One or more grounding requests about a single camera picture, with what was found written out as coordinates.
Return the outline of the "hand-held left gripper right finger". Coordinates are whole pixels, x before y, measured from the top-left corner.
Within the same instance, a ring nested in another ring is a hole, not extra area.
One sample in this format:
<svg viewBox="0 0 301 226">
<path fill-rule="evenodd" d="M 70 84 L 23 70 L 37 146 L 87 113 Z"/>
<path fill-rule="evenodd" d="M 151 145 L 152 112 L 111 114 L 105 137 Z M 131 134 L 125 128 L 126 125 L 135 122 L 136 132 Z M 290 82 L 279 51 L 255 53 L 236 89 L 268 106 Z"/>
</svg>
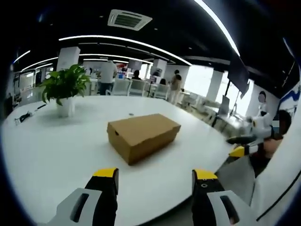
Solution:
<svg viewBox="0 0 301 226">
<path fill-rule="evenodd" d="M 192 221 L 195 226 L 255 226 L 251 208 L 225 190 L 211 171 L 192 170 Z"/>
</svg>

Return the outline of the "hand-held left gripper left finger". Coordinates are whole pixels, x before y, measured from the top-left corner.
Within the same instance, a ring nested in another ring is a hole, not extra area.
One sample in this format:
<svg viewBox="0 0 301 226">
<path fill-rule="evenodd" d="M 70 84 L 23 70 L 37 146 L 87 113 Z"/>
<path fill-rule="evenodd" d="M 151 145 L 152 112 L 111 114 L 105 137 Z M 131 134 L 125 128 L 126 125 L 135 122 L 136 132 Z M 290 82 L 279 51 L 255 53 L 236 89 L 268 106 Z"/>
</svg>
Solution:
<svg viewBox="0 0 301 226">
<path fill-rule="evenodd" d="M 113 226 L 118 208 L 119 169 L 96 171 L 84 188 L 77 188 L 56 209 L 49 226 Z"/>
</svg>

